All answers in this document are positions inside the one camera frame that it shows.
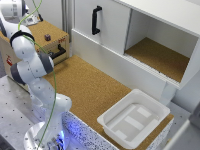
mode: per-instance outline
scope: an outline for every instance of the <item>white plastic bin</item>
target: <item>white plastic bin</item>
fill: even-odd
[[[135,89],[97,120],[122,147],[135,149],[169,113],[169,108]]]

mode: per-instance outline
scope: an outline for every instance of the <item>small dark red object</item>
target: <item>small dark red object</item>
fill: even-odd
[[[44,38],[46,41],[51,41],[51,36],[49,34],[46,34]]]

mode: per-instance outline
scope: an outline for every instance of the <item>green cable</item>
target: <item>green cable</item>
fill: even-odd
[[[21,23],[22,23],[26,18],[28,18],[29,16],[31,16],[32,14],[34,14],[36,11],[38,11],[38,9],[40,8],[40,5],[41,5],[41,4],[42,4],[42,0],[40,1],[39,6],[36,7],[36,9],[35,9],[30,15],[26,16],[25,18],[23,18],[23,19],[19,22],[19,24],[18,24],[18,30],[20,30]],[[27,36],[25,36],[25,35],[24,35],[24,37],[25,37],[26,39],[28,39],[30,42],[36,44],[44,53],[47,53],[38,43],[36,43],[35,41],[33,41],[32,39],[30,39],[29,37],[27,37]],[[40,143],[39,143],[39,145],[38,145],[38,147],[37,147],[37,150],[38,150],[38,148],[40,147],[40,145],[41,145],[41,143],[42,143],[42,140],[43,140],[43,138],[44,138],[44,135],[45,135],[45,133],[46,133],[46,130],[47,130],[47,128],[48,128],[48,126],[49,126],[49,123],[50,123],[50,121],[51,121],[51,118],[52,118],[52,115],[53,115],[53,112],[54,112],[54,108],[55,108],[55,104],[56,104],[57,85],[56,85],[56,75],[55,75],[54,70],[53,70],[53,76],[54,76],[54,86],[55,86],[55,97],[54,97],[53,107],[52,107],[52,111],[51,111],[50,118],[49,118],[49,120],[48,120],[47,126],[46,126],[46,128],[45,128],[45,130],[44,130],[44,133],[43,133],[43,135],[42,135],[42,138],[41,138],[41,140],[40,140]]]
[[[28,18],[28,17],[30,17],[32,14],[34,14],[34,13],[40,8],[40,5],[41,5],[41,4],[42,4],[42,0],[40,1],[39,6],[36,7],[36,9],[35,9],[31,14],[29,14],[29,15],[26,16],[26,17],[24,17],[24,18],[19,22],[19,24],[18,24],[18,30],[20,30],[20,25],[22,24],[22,22],[23,22],[26,18]]]
[[[33,1],[33,4],[34,4],[35,8],[37,8],[36,4],[35,4],[35,0],[32,0],[32,1]]]

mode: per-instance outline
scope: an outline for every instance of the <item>cork shelf liner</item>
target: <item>cork shelf liner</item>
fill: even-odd
[[[123,150],[121,146],[104,133],[102,126],[97,123],[97,118],[131,92],[131,89],[78,56],[73,56],[58,64],[55,67],[55,73],[57,92],[72,99],[71,112],[120,150]],[[54,85],[52,73],[45,76],[45,78]],[[146,149],[172,119],[173,115],[167,116],[136,150]]]
[[[65,36],[69,36],[66,32],[60,30],[59,28],[45,20],[43,22],[39,22],[36,25],[28,26],[28,28],[30,29],[33,37],[35,38],[36,43],[38,43],[41,47],[51,44],[52,42],[55,42],[58,39],[61,39]],[[51,35],[51,41],[46,41],[44,39],[44,35],[46,34]],[[2,32],[0,32],[0,37],[3,38],[5,41],[10,42],[10,40],[7,37],[3,36]]]
[[[181,82],[190,60],[149,38],[144,38],[125,53],[178,82]]]

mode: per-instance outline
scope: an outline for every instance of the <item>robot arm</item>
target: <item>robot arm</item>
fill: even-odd
[[[20,26],[21,34],[19,34],[18,25],[9,23],[4,19],[4,16],[23,16],[26,12],[25,7],[24,0],[0,0],[0,27],[3,35],[11,40],[16,56],[22,60],[11,67],[13,79],[20,84],[27,84],[32,102],[46,108],[45,125],[35,137],[38,139],[37,141],[42,139],[47,123],[51,119],[42,141],[42,145],[47,147],[47,143],[55,139],[62,131],[61,114],[69,111],[72,102],[69,97],[56,94],[54,112],[50,118],[54,105],[55,90],[42,76],[53,71],[53,60],[47,54],[38,54],[34,43],[23,36],[23,33],[25,33],[32,37],[31,31],[26,26]]]

